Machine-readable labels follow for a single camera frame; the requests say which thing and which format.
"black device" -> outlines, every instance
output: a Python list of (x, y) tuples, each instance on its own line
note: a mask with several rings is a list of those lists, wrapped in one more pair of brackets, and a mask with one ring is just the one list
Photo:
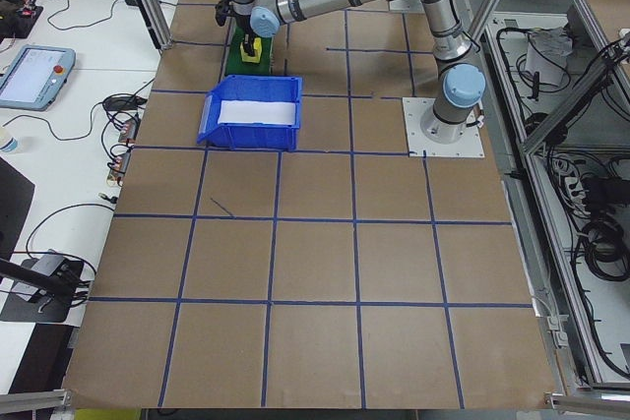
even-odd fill
[(0, 0), (0, 38), (27, 38), (42, 12), (23, 0)]
[(38, 260), (26, 260), (21, 265), (11, 263), (18, 239), (31, 208), (34, 184), (7, 161), (0, 158), (0, 280), (8, 277), (16, 281), (15, 287), (24, 284), (40, 289), (25, 297), (24, 292), (9, 294), (0, 312), (4, 322), (63, 322), (72, 305), (79, 285), (83, 262), (57, 258), (45, 273), (31, 268)]
[(614, 213), (611, 206), (630, 204), (630, 181), (620, 178), (585, 177), (584, 203), (591, 213)]
[(108, 112), (118, 112), (121, 110), (136, 110), (140, 105), (147, 103), (147, 100), (137, 95), (121, 93), (111, 95), (102, 102), (102, 108)]

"metal bracket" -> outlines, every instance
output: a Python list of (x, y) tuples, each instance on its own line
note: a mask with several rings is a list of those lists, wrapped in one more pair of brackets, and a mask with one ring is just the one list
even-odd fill
[[(420, 120), (424, 112), (433, 106), (434, 101), (434, 98), (425, 97), (403, 98), (409, 155), (419, 157), (425, 155), (429, 157), (484, 157), (477, 126), (467, 128), (464, 134), (450, 145), (435, 143), (424, 135)], [(472, 112), (468, 121), (474, 121)]]
[(564, 324), (568, 320), (568, 315), (551, 315), (546, 318), (547, 327), (549, 328), (549, 332), (553, 336), (553, 344), (555, 344), (555, 347), (558, 349), (566, 348), (569, 346), (569, 336), (562, 327), (562, 324)]
[(0, 413), (24, 412), (41, 408), (67, 406), (71, 394), (67, 390), (50, 392), (9, 393), (0, 395)]
[(552, 393), (547, 396), (547, 403), (560, 412), (579, 412), (615, 418), (630, 417), (630, 401), (627, 400), (627, 395), (618, 395), (625, 397), (623, 400), (612, 400), (604, 396), (605, 394), (588, 397)]

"metal base plate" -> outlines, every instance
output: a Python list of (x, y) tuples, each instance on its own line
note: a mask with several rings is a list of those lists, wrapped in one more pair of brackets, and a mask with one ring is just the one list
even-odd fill
[[(425, 154), (435, 157), (485, 157), (477, 127), (467, 128), (462, 137), (450, 145), (435, 143), (424, 135), (420, 128), (420, 120), (424, 112), (433, 106), (434, 101), (434, 98), (427, 97), (403, 98), (409, 155), (420, 157)], [(472, 112), (468, 121), (474, 121)]]
[(420, 2), (420, 0), (392, 0), (390, 2), (390, 12), (423, 14), (424, 7), (422, 7), (422, 2)]

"white paper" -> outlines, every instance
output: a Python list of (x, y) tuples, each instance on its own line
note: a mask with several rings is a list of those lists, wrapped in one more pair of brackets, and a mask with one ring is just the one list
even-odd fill
[(295, 103), (222, 100), (218, 123), (293, 125), (295, 123)]

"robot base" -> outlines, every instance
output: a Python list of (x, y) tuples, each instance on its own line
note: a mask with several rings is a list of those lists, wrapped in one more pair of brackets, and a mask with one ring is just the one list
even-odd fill
[[(437, 143), (425, 135), (420, 124), (426, 111), (433, 107), (434, 101), (434, 98), (426, 97), (403, 98), (409, 155), (420, 157), (425, 154), (431, 157), (485, 157), (477, 127), (465, 127), (464, 133), (457, 141), (446, 145)], [(474, 121), (472, 113), (468, 121)]]

